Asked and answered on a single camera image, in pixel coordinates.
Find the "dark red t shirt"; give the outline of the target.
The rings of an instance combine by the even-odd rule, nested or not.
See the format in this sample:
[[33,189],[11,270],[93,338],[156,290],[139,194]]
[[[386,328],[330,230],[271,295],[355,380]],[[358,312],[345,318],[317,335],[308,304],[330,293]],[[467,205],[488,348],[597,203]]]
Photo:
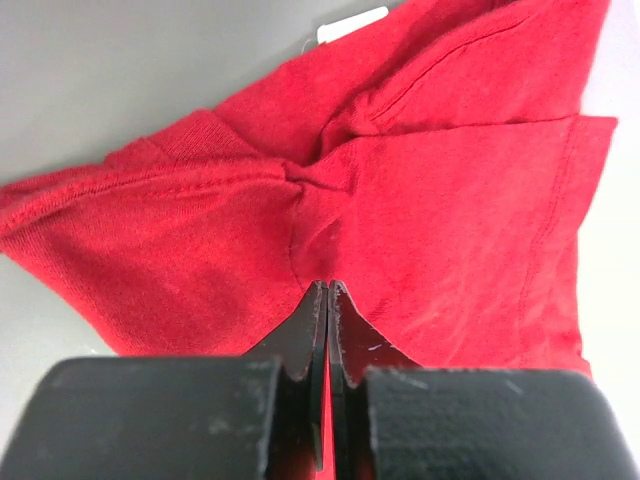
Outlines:
[[241,356],[342,282],[424,369],[590,379],[578,230],[605,1],[409,1],[212,109],[1,190],[1,250],[113,357]]

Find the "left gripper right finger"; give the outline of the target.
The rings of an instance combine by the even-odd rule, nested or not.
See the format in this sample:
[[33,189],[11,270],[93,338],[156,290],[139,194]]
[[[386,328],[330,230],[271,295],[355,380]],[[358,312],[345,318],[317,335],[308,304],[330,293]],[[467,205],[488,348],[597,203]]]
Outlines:
[[635,479],[612,409],[564,370],[424,369],[327,296],[339,479]]

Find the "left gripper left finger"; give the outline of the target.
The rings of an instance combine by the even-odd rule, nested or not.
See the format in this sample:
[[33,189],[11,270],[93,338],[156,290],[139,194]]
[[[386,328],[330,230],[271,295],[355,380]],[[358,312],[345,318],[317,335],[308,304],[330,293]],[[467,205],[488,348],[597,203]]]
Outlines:
[[5,479],[311,479],[323,467],[327,285],[241,356],[85,357],[42,378]]

